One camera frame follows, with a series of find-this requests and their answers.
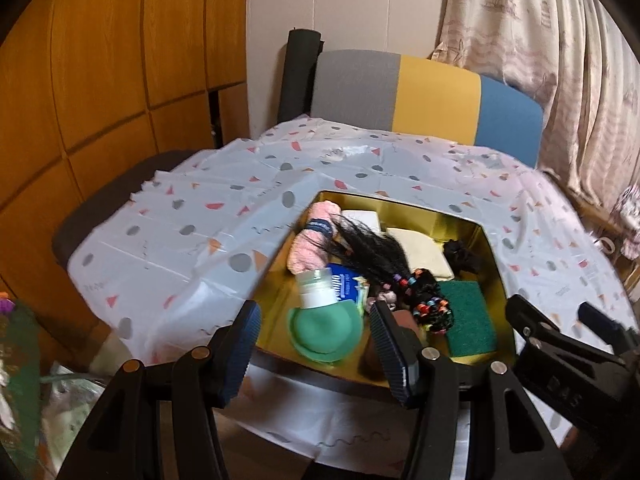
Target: white tablecloth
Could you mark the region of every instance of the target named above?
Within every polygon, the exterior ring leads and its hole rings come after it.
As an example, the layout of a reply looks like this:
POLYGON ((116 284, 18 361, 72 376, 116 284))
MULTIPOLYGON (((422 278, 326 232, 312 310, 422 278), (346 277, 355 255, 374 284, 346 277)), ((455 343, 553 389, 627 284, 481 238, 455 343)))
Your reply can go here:
MULTIPOLYGON (((258 140, 236 140, 158 171, 82 243, 68 271, 134 357, 173 360, 232 322, 290 226, 323 189, 479 223, 507 295, 528 298, 587 344, 604 348, 576 320, 583 301, 635 325, 614 270, 541 173, 488 148, 322 119, 279 124, 258 140)), ((534 402, 562 440, 567 421, 534 402)), ((390 476, 401 471, 415 416, 253 366, 225 415, 320 462, 390 476)), ((453 478, 464 476, 466 432, 463 412, 453 478)))

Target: curtain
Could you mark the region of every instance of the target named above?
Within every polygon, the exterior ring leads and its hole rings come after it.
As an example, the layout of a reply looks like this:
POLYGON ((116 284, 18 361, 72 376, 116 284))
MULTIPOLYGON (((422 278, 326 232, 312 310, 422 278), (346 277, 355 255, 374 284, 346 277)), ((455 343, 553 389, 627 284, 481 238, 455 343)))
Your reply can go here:
POLYGON ((598 0, 448 0, 433 59, 536 100, 538 168, 575 194, 610 211, 638 180, 640 65, 598 0))

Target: white cloth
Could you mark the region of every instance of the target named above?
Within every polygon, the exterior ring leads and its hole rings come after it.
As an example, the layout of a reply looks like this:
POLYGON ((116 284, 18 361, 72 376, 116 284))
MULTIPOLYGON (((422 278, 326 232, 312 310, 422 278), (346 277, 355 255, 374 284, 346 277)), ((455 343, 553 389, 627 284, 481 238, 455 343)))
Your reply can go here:
POLYGON ((453 271, 449 267, 442 249, 433 241, 433 238, 418 231, 398 229, 396 227, 390 227, 386 232, 398 240, 406 255, 410 270, 429 269, 434 278, 440 280, 453 279, 453 271))
POLYGON ((599 0, 448 0, 440 42, 543 107, 540 169, 607 211, 638 180, 640 64, 599 0))
MULTIPOLYGON (((232 322, 289 228, 323 189, 477 222, 507 295, 529 298, 587 344, 604 347, 576 321, 583 301, 634 325, 610 263, 543 174, 488 148, 322 119, 279 124, 258 140, 235 140, 170 173, 158 171, 80 245, 69 274, 134 357, 147 364, 173 360, 232 322)), ((568 423, 536 405, 561 440, 568 423)), ((400 474, 415 416, 253 366, 225 414, 319 462, 391 476, 400 474)), ((461 418, 459 463, 466 424, 461 418)))

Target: rolled pink towel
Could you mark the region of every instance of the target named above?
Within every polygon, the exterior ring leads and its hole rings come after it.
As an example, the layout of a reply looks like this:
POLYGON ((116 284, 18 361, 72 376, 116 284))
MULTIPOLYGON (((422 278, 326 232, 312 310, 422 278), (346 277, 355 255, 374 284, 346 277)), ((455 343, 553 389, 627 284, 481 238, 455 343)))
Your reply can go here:
POLYGON ((287 257, 287 268, 293 274, 326 267, 329 256, 322 246, 326 240, 334 237, 335 225, 332 218, 339 215, 340 206, 329 200, 311 205, 309 220, 293 240, 287 257))

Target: green scouring pad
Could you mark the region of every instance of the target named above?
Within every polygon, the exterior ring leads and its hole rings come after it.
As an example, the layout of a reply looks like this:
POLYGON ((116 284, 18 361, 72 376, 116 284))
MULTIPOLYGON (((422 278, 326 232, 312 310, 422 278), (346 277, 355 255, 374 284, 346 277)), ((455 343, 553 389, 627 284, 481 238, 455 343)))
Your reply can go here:
POLYGON ((454 325, 447 332, 451 357, 485 354, 497 350, 494 326, 477 282, 439 282, 449 300, 454 325))

